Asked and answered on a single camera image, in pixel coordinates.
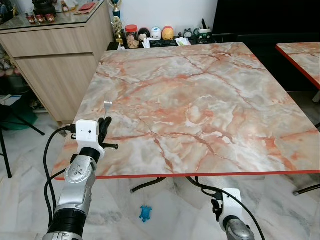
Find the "fork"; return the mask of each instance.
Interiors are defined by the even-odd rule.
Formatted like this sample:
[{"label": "fork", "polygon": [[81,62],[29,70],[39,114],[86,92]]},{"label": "fork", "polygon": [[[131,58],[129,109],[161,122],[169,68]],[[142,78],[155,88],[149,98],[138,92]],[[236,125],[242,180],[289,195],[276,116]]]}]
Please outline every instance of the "fork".
[{"label": "fork", "polygon": [[105,110],[105,114],[104,114],[104,118],[106,118],[107,116],[107,112],[110,110],[110,108],[112,107],[112,101],[107,97],[107,94],[104,94],[104,110]]}]

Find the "glass countertop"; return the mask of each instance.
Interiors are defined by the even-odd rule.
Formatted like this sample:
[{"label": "glass countertop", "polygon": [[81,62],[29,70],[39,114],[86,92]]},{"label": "glass countertop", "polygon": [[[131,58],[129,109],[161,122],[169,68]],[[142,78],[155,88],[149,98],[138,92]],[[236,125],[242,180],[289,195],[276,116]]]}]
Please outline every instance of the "glass countertop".
[{"label": "glass countertop", "polygon": [[97,11],[97,9],[101,6],[101,4],[105,0],[100,0],[98,4],[95,6],[94,10],[90,13],[75,15],[77,10],[82,7],[88,0],[78,0],[79,5],[77,8],[70,12],[62,12],[57,13],[55,17],[55,22],[49,23],[46,21],[45,23],[36,22],[35,24],[30,24],[27,20],[25,13],[20,13],[19,16],[14,17],[13,19],[5,22],[0,25],[1,30],[13,30],[13,29],[24,29],[24,28],[37,28],[37,27],[45,27],[45,26],[54,26],[54,25],[67,25],[67,24],[85,24],[88,20],[93,16],[93,14]]}]

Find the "gold trophy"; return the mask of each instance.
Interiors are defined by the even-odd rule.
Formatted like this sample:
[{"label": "gold trophy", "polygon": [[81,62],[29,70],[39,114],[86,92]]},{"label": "gold trophy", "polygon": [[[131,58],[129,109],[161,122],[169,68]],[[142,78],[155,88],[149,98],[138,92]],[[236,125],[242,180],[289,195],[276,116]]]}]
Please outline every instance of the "gold trophy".
[{"label": "gold trophy", "polygon": [[113,16],[119,17],[121,19],[120,15],[120,6],[122,4],[122,0],[107,0],[109,5],[113,8]]},{"label": "gold trophy", "polygon": [[122,33],[122,22],[118,16],[114,16],[111,22],[113,29],[114,29],[114,35],[115,35],[115,41],[120,43],[121,45],[124,44],[124,35]]}]

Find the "black cable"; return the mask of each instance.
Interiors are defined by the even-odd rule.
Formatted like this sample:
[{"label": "black cable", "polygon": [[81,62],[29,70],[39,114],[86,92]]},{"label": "black cable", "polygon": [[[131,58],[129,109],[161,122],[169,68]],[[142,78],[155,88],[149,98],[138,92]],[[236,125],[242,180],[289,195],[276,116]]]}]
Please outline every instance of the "black cable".
[{"label": "black cable", "polygon": [[[69,127],[65,126],[65,127],[59,128],[56,131],[54,131],[51,134],[51,136],[49,137],[48,142],[46,143],[46,146],[45,146],[45,149],[44,149],[44,154],[43,154],[43,167],[44,167],[44,172],[45,172],[45,175],[46,175],[46,181],[47,181],[46,184],[48,184],[49,187],[50,187],[50,192],[51,192],[51,196],[52,196],[53,210],[55,210],[55,208],[57,206],[57,201],[56,201],[55,190],[54,190],[54,187],[52,186],[52,183],[51,183],[51,180],[50,180],[51,177],[50,177],[48,166],[47,166],[47,154],[48,154],[49,145],[50,145],[52,139],[54,138],[54,136],[57,133],[59,133],[61,131],[64,131],[64,130],[68,130],[68,129],[69,129]],[[49,212],[49,224],[51,224],[53,213],[52,213],[51,204],[50,204],[50,201],[49,201],[49,198],[48,198],[48,191],[46,190],[46,188],[48,188],[48,186],[47,187],[45,186],[45,188],[44,188],[44,197],[46,198],[45,201],[46,201],[46,205],[47,205],[48,212]]]},{"label": "black cable", "polygon": [[49,180],[47,180],[46,183],[45,183],[45,185],[44,185],[44,199],[45,199],[46,205],[47,205],[47,207],[48,207],[48,212],[49,212],[49,225],[48,225],[49,227],[50,227],[50,225],[51,225],[51,223],[52,223],[53,211],[55,211],[55,209],[53,209],[53,211],[52,211],[52,209],[51,209],[51,204],[50,204],[49,197],[48,197],[48,186],[49,186],[50,184],[52,184],[52,183],[51,183],[52,179],[58,177],[60,174],[63,174],[65,171],[66,171],[66,168],[65,168],[64,170],[56,173],[55,175],[51,176],[51,177],[49,178]]},{"label": "black cable", "polygon": [[197,182],[197,181],[194,181],[194,180],[193,180],[191,177],[189,177],[189,176],[187,176],[186,178],[189,180],[190,183],[192,183],[193,185],[201,188],[201,191],[202,191],[204,194],[206,194],[206,195],[208,195],[209,193],[204,192],[204,190],[211,190],[211,191],[214,191],[214,192],[223,193],[223,194],[229,196],[230,198],[232,198],[233,200],[235,200],[235,201],[236,201],[238,204],[240,204],[241,207],[243,207],[243,208],[247,211],[247,213],[250,215],[250,217],[251,217],[252,220],[254,221],[256,227],[258,228],[258,231],[259,231],[259,233],[260,233],[260,235],[261,235],[262,240],[266,240],[266,239],[265,239],[265,236],[264,236],[264,234],[263,234],[263,232],[262,232],[262,230],[261,230],[261,227],[260,227],[258,221],[256,220],[255,216],[254,216],[254,215],[250,212],[250,210],[249,210],[241,201],[239,201],[235,196],[231,195],[231,194],[228,193],[227,191],[224,191],[224,190],[222,190],[222,189],[220,189],[220,188],[217,188],[217,187],[214,187],[214,186],[203,185],[203,184],[201,184],[201,183],[199,183],[199,182]]}]

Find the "marble floor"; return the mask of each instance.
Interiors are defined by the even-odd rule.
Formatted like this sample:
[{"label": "marble floor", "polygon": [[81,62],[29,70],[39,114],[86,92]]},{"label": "marble floor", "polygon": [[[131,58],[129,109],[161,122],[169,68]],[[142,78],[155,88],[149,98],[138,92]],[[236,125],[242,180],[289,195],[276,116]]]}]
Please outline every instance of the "marble floor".
[{"label": "marble floor", "polygon": [[[308,114],[317,114],[317,110],[309,109]],[[46,135],[32,129],[4,132],[13,178],[7,178],[0,158],[0,240],[41,240],[47,230],[43,152],[57,126],[47,114],[40,114],[35,125]],[[53,139],[48,152],[49,169],[63,142],[62,135]],[[178,177],[130,193],[131,188],[149,180],[97,180],[83,239],[227,240],[212,213],[210,197],[200,189]],[[318,184],[319,174],[201,177],[200,181],[219,188],[240,189],[242,202],[255,215],[267,240],[320,239],[320,190],[292,194]],[[56,194],[63,184],[53,182]],[[146,223],[139,219],[141,205],[152,207],[151,219]],[[249,215],[243,215],[255,239],[260,240]]]}]

